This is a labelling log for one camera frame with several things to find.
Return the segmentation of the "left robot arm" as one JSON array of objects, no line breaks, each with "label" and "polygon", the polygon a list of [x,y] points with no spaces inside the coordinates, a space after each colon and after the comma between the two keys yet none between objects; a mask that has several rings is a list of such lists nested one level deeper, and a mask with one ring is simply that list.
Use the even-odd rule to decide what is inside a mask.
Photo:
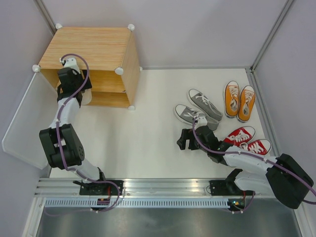
[{"label": "left robot arm", "polygon": [[57,72],[60,85],[57,88],[58,109],[50,127],[39,132],[39,139],[52,168],[70,171],[91,183],[91,190],[103,195],[108,189],[103,171],[86,158],[72,122],[81,108],[83,99],[79,90],[84,79],[78,69],[64,67]]}]

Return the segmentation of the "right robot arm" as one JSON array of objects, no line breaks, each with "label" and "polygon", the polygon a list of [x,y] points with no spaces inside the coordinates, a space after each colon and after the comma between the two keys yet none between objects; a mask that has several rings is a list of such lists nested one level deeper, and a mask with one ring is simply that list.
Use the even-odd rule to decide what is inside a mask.
[{"label": "right robot arm", "polygon": [[270,156],[270,141],[254,140],[254,135],[252,126],[242,126],[219,140],[208,126],[195,126],[182,129],[177,145],[201,150],[214,163],[233,169],[224,180],[225,195],[272,196],[291,209],[301,203],[314,205],[306,200],[308,193],[316,192],[307,172],[290,155]]}]

